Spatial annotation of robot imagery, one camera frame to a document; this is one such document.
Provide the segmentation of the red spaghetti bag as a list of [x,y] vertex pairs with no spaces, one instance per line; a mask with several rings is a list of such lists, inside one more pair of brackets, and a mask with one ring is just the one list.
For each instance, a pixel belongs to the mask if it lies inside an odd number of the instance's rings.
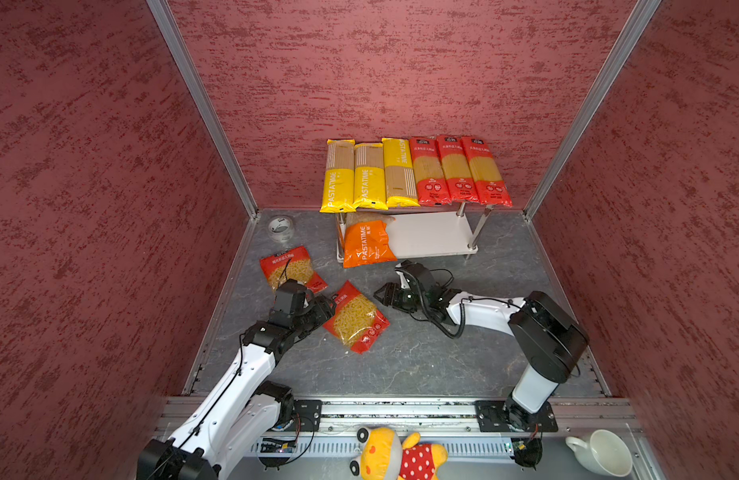
[[513,207],[513,200],[509,196],[505,180],[499,172],[497,161],[487,142],[481,138],[463,136],[461,145],[463,145],[463,152],[465,152],[465,158],[471,169],[471,178],[475,182],[479,203]]
[[423,207],[451,205],[451,194],[441,168],[435,140],[412,137],[409,140],[409,147],[419,205]]
[[443,168],[451,199],[459,202],[479,202],[479,195],[475,189],[475,181],[471,176],[471,169],[469,169],[461,139],[440,135],[435,138],[435,145],[439,150],[441,168]]

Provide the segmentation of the white two-tier shelf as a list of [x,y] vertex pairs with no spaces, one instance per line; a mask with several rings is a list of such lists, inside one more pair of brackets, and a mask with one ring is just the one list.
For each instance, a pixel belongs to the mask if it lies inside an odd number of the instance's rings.
[[475,227],[465,216],[467,206],[461,203],[456,210],[449,207],[395,208],[387,211],[359,209],[355,213],[336,214],[338,240],[336,257],[344,261],[345,236],[350,220],[381,219],[387,222],[389,247],[397,258],[417,259],[445,256],[472,256],[479,251],[477,242],[495,205],[483,205],[483,212]]

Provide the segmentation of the aluminium corner post left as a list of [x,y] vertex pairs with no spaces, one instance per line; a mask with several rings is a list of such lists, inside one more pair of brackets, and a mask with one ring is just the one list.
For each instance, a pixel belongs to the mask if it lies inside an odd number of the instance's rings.
[[245,206],[249,218],[257,221],[260,216],[259,206],[243,174],[238,158],[213,106],[204,82],[201,80],[199,71],[179,30],[177,20],[169,6],[169,2],[165,0],[148,0],[147,4],[171,52],[171,56],[181,73],[184,83],[198,108],[205,128],[207,128],[211,140],[213,140],[213,144],[234,184],[235,190],[243,206]]

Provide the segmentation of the white ceramic cup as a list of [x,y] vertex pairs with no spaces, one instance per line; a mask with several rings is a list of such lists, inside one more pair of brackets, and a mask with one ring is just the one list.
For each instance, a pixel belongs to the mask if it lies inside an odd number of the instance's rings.
[[595,430],[582,438],[567,436],[565,445],[589,472],[617,478],[633,472],[631,450],[621,437],[609,430]]

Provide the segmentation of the red macaroni bag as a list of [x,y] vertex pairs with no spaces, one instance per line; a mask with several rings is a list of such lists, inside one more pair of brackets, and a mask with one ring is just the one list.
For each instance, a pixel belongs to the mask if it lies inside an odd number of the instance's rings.
[[260,261],[263,274],[274,291],[288,280],[296,280],[315,294],[327,289],[328,284],[313,268],[312,258],[304,246]]

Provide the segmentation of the red spaghetti bag front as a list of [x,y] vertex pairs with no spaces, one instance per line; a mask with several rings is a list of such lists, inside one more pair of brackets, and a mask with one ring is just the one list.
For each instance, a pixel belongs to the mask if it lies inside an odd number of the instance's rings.
[[471,169],[471,178],[475,182],[479,203],[513,207],[513,200],[509,196],[505,180],[499,172],[497,161],[487,142],[481,138],[463,136],[461,145],[463,145],[463,152],[465,152],[465,158]]

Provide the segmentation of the yellow spaghetti bag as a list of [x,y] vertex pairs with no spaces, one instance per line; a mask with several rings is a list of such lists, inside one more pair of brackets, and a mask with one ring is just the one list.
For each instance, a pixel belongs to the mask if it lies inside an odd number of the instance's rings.
[[355,209],[389,210],[385,196],[383,144],[363,143],[355,146],[354,195]]
[[355,140],[329,140],[321,213],[352,213],[355,201]]
[[387,207],[419,207],[411,148],[405,139],[383,138],[383,168]]

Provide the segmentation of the aluminium corner post right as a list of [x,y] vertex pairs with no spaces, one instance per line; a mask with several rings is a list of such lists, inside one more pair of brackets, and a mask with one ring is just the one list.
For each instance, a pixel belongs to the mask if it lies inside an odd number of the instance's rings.
[[535,193],[531,196],[529,202],[527,202],[527,207],[523,210],[523,217],[525,217],[527,223],[533,222],[533,218],[537,215],[541,204],[543,204],[543,200],[551,192],[555,180],[557,180],[559,174],[563,171],[565,164],[567,164],[571,154],[575,151],[579,140],[581,140],[591,120],[593,120],[595,114],[599,111],[603,100],[607,97],[613,84],[615,84],[615,80],[617,80],[621,70],[623,70],[623,66],[629,60],[629,56],[631,56],[635,46],[637,46],[637,42],[643,36],[643,32],[649,26],[649,22],[651,22],[657,10],[659,10],[659,6],[661,6],[661,0],[639,0],[635,2],[631,14],[629,14],[627,21],[623,24],[623,28],[621,28],[621,32],[619,32],[619,36],[617,36],[613,47],[609,50],[603,66],[601,66],[599,73],[595,76],[595,80],[593,80],[593,84],[591,84],[591,88],[589,88],[589,92],[587,92],[579,111],[575,114],[569,130],[567,130],[567,134],[561,140],[561,144],[559,144],[559,148],[557,148],[549,167],[545,170],[541,182],[539,182]]

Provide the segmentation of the yellow plush toy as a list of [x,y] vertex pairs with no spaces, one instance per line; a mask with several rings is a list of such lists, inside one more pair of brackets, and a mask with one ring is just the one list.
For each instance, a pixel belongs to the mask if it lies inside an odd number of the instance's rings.
[[357,433],[361,454],[350,462],[351,474],[361,479],[437,480],[449,460],[441,444],[421,442],[415,432],[405,440],[391,428],[362,427]]

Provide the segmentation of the orange macaroni bag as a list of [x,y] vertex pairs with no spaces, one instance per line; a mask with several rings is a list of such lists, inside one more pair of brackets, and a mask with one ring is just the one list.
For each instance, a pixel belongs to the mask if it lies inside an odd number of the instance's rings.
[[377,213],[349,213],[344,240],[345,268],[373,265],[397,260],[389,245],[387,226],[393,216]]

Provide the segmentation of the red spaghetti bag back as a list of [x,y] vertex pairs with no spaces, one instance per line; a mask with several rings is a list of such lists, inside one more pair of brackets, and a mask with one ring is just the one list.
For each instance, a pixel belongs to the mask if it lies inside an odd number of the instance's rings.
[[440,135],[435,138],[435,145],[439,150],[441,168],[443,168],[451,199],[459,202],[479,202],[479,195],[475,189],[475,181],[471,176],[471,169],[469,169],[461,139]]

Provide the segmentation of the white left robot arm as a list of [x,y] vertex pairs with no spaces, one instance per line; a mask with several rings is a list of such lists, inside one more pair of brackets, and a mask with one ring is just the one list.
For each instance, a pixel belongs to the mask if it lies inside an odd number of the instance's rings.
[[203,403],[166,441],[151,440],[138,479],[226,479],[269,430],[296,418],[291,388],[271,382],[283,356],[336,313],[334,300],[290,279],[274,307],[240,336],[240,349]]

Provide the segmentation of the aluminium corner post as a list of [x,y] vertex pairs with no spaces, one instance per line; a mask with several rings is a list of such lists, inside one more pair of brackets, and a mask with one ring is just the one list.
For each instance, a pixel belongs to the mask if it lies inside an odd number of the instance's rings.
[[198,108],[205,128],[207,128],[211,140],[213,140],[213,144],[234,184],[235,190],[243,206],[245,206],[249,218],[257,221],[260,216],[259,206],[243,174],[238,158],[213,106],[204,82],[201,80],[199,71],[179,30],[177,20],[169,6],[169,2],[165,0],[148,0],[147,4],[171,52],[171,56],[181,73],[184,83]]
[[595,80],[593,80],[593,84],[591,84],[591,88],[589,88],[589,92],[587,92],[579,111],[575,114],[569,130],[567,130],[567,134],[561,140],[561,144],[559,144],[559,148],[557,148],[549,167],[545,170],[541,182],[539,182],[535,193],[531,196],[529,202],[527,202],[527,207],[523,210],[523,217],[525,217],[527,223],[533,222],[533,218],[537,215],[541,204],[543,204],[543,200],[551,192],[555,180],[557,180],[559,174],[563,171],[565,164],[567,164],[571,154],[575,151],[579,140],[581,140],[591,120],[593,120],[595,114],[599,111],[603,100],[607,97],[613,84],[615,84],[615,80],[617,80],[621,70],[623,70],[623,66],[629,60],[629,56],[631,56],[635,46],[637,46],[637,42],[643,36],[643,32],[649,26],[649,22],[651,22],[657,10],[659,10],[659,6],[661,6],[661,0],[639,0],[635,2],[631,14],[629,14],[627,21],[623,24],[623,28],[621,28],[621,32],[619,32],[619,36],[617,36],[613,47],[609,50],[603,66],[601,66],[599,73],[595,76]]

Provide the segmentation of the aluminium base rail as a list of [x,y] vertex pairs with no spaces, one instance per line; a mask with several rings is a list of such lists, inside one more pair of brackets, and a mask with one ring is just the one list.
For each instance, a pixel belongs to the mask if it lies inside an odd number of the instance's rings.
[[583,436],[609,430],[627,445],[633,474],[663,474],[625,398],[559,398],[536,414],[505,400],[455,397],[297,399],[268,384],[249,401],[173,397],[158,436],[140,454],[139,479],[227,479],[246,457],[269,457],[284,466],[305,457],[352,457],[370,430],[387,427],[405,437],[419,433],[443,444],[453,460],[537,464],[527,441]]

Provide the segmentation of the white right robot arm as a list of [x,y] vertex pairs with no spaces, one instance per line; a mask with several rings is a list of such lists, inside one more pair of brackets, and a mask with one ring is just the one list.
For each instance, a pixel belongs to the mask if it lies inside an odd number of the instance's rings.
[[451,339],[468,327],[513,337],[527,359],[527,367],[499,413],[483,418],[505,431],[545,430],[551,420],[549,398],[577,369],[589,334],[551,296],[534,291],[524,298],[477,295],[439,283],[433,271],[405,260],[395,266],[397,282],[387,282],[373,297],[385,306],[427,322]]

